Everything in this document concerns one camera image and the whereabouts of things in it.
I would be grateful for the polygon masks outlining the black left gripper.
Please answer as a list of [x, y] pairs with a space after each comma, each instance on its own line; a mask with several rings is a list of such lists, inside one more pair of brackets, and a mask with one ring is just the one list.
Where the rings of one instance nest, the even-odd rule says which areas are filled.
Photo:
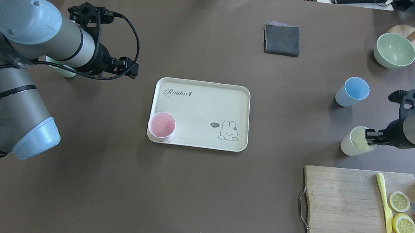
[[[125, 15], [105, 7], [96, 7], [88, 2], [72, 6], [68, 12], [70, 20], [79, 26], [81, 43], [72, 56], [62, 61], [63, 65], [87, 76], [100, 76], [103, 72], [107, 72], [114, 75], [112, 79], [124, 75], [132, 79], [136, 78], [139, 71], [137, 60], [140, 39], [136, 29]], [[135, 35], [137, 50], [134, 59], [126, 56], [114, 58], [100, 42], [101, 25], [111, 24], [115, 18], [125, 20]]]

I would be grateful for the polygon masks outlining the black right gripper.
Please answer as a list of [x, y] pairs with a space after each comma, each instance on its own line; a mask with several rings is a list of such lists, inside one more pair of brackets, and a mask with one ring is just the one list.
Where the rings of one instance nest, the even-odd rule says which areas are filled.
[[399, 149], [415, 148], [415, 89], [394, 91], [388, 100], [399, 103], [399, 117], [384, 130], [365, 130], [368, 145], [389, 145]]

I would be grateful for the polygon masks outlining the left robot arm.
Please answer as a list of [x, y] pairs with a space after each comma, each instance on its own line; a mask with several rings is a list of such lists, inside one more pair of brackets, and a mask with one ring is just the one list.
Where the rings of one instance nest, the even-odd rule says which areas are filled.
[[102, 24], [125, 15], [88, 2], [70, 7], [69, 17], [47, 0], [0, 0], [0, 158], [28, 159], [61, 138], [27, 70], [46, 65], [86, 78], [108, 80], [138, 75], [137, 58], [111, 57], [100, 43]]

